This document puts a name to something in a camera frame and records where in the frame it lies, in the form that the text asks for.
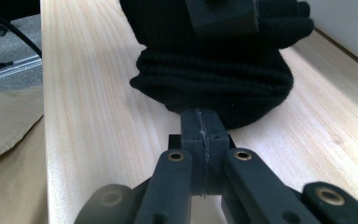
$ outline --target tan fabric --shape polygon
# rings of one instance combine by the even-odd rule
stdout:
[[[43,119],[0,156],[0,224],[48,223]]]
[[[13,148],[42,115],[42,87],[0,92],[0,155]]]

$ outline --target gray carpet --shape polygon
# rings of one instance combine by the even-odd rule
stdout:
[[[36,15],[13,21],[11,24],[15,25],[41,48],[40,22],[40,15]],[[11,32],[8,32],[5,36],[0,36],[0,63],[18,61],[33,55],[36,55],[36,53]],[[9,77],[0,78],[0,91],[21,90],[42,85],[42,83],[42,66],[37,66]]]

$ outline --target table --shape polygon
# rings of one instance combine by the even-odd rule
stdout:
[[[118,1],[42,0],[50,223],[73,223],[98,188],[150,177],[180,118],[131,88],[140,46]],[[282,55],[295,86],[258,122],[230,131],[289,187],[322,180],[358,199],[358,63],[317,33]],[[193,197],[192,223],[225,223]]]

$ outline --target white wall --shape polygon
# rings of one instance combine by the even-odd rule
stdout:
[[[358,57],[358,0],[307,0],[315,26]]]

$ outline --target black cable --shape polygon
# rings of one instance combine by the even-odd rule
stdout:
[[[40,58],[42,58],[42,50],[32,42],[25,34],[23,34],[19,29],[17,29],[14,25],[10,24],[10,22],[0,17],[0,25],[11,31],[13,34],[19,37],[22,41],[25,42],[31,49],[33,49]]]

